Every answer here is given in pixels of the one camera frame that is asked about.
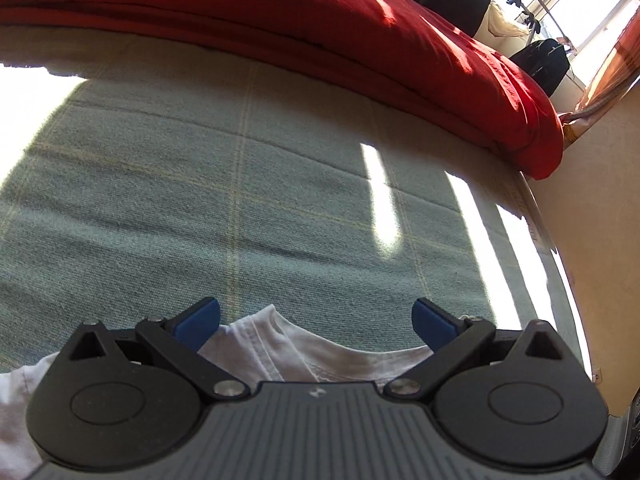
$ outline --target ribbed surface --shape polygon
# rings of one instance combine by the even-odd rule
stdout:
[[[45,466],[33,480],[91,474]],[[382,399],[372,384],[265,384],[255,398],[220,404],[199,433],[153,465],[112,480],[508,480],[451,449],[419,406]],[[595,480],[583,465],[537,480]]]
[[[625,447],[630,407],[622,416],[609,415],[607,429],[593,457],[593,466],[603,475],[609,475],[620,462]]]

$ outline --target white fabric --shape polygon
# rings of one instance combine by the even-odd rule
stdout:
[[[427,346],[393,352],[347,348],[294,325],[270,305],[220,326],[200,354],[255,389],[260,381],[375,381],[381,387],[432,352]],[[0,374],[0,480],[25,478],[41,462],[24,417],[55,356]]]
[[[528,36],[529,29],[521,24],[510,20],[502,12],[502,8],[496,2],[491,0],[488,9],[489,32],[496,38],[515,38],[518,36]]]

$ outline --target plaid blanket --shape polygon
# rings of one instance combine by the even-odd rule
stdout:
[[[129,327],[205,295],[226,322],[274,303],[363,350],[418,346],[419,296],[498,325],[514,308],[524,326],[536,303],[505,214],[527,219],[539,286],[579,355],[521,176],[491,153],[188,44],[2,27],[0,64],[0,139],[17,153],[0,174],[2,370],[55,351],[85,318]]]

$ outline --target blue clip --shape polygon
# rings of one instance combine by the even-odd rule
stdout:
[[[453,341],[465,327],[463,321],[425,298],[414,303],[411,323],[417,336],[434,352]]]
[[[193,305],[175,326],[171,334],[182,344],[197,352],[220,326],[220,306],[215,298],[205,298]]]

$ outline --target screw head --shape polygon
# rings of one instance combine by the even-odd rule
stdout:
[[[326,390],[321,388],[320,386],[316,386],[315,388],[311,388],[309,390],[309,395],[315,399],[319,399],[320,397],[324,397],[326,395]]]
[[[481,317],[478,316],[470,316],[469,314],[463,314],[462,316],[460,316],[458,319],[468,319],[469,321],[482,321]]]
[[[594,368],[591,372],[591,382],[593,384],[600,384],[602,382],[602,371],[599,368]]]
[[[244,394],[244,384],[235,379],[220,381],[213,386],[213,392],[222,397],[237,397]]]
[[[389,389],[400,396],[414,395],[420,391],[420,383],[407,378],[394,379],[389,383]]]

